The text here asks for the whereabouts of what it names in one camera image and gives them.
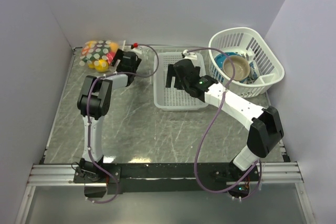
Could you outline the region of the yellow fake lemon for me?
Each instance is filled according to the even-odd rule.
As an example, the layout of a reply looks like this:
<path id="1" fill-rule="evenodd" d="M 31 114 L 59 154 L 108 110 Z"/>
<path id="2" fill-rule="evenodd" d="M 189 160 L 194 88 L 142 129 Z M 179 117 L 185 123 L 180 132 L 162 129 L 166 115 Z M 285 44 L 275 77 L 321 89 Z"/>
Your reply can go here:
<path id="1" fill-rule="evenodd" d="M 103 59 L 88 61 L 88 67 L 95 69 L 97 72 L 106 72 L 109 69 L 109 64 Z"/>

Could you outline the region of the polka dot zip bag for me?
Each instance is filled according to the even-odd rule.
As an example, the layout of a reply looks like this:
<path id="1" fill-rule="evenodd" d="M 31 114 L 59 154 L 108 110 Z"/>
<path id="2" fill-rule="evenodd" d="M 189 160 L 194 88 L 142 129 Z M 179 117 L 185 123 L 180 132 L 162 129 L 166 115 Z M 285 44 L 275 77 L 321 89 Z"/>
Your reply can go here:
<path id="1" fill-rule="evenodd" d="M 117 50 L 123 50 L 125 42 L 125 40 L 90 40 L 81 50 L 79 65 L 101 73 L 108 72 Z"/>

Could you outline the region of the green fake vegetable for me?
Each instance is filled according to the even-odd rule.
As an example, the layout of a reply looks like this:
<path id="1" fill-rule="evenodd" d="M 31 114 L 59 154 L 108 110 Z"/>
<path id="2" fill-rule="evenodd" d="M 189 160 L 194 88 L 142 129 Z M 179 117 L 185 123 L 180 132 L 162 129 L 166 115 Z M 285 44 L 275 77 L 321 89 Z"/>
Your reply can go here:
<path id="1" fill-rule="evenodd" d="M 99 59 L 107 60 L 107 54 L 111 50 L 111 43 L 112 41 L 110 40 L 97 40 L 97 44 L 94 47 L 85 51 L 86 59 L 90 61 Z"/>

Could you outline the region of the orange fake peach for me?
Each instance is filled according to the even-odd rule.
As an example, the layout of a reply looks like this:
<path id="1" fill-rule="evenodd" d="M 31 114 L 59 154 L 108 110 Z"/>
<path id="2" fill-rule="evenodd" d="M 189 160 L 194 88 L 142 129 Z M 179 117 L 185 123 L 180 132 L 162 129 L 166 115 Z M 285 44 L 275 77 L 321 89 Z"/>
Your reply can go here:
<path id="1" fill-rule="evenodd" d="M 83 50 L 83 51 L 87 51 L 87 50 L 89 50 L 90 48 L 94 47 L 96 44 L 97 44 L 97 41 L 96 41 L 96 40 L 88 41 L 88 42 L 86 42 L 86 43 L 83 45 L 82 50 Z"/>

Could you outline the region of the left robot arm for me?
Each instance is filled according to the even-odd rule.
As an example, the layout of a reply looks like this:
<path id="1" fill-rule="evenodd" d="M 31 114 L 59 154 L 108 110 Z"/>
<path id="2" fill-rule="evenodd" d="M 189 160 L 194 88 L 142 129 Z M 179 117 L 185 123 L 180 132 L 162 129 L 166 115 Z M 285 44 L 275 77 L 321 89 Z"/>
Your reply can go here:
<path id="1" fill-rule="evenodd" d="M 107 78 L 86 76 L 79 93 L 77 108 L 85 127 L 85 148 L 79 162 L 77 173 L 86 176 L 92 183 L 104 177 L 102 126 L 108 113 L 112 91 L 128 87 L 137 74 L 141 59 L 135 52 L 117 50 L 112 60 L 116 72 Z"/>

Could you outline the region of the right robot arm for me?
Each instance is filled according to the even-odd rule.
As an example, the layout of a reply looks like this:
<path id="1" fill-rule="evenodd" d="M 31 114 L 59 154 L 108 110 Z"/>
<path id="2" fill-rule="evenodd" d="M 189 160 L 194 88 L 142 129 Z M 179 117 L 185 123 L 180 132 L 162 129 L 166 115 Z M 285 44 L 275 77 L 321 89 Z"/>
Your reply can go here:
<path id="1" fill-rule="evenodd" d="M 248 130 L 247 143 L 234 157 L 229 169 L 233 180 L 242 181 L 252 164 L 265 158 L 282 140 L 284 130 L 276 108 L 255 105 L 229 91 L 211 76 L 201 76 L 200 67 L 194 66 L 190 59 L 168 65 L 167 88 L 171 87 L 172 78 L 175 78 L 174 88 L 219 108 Z"/>

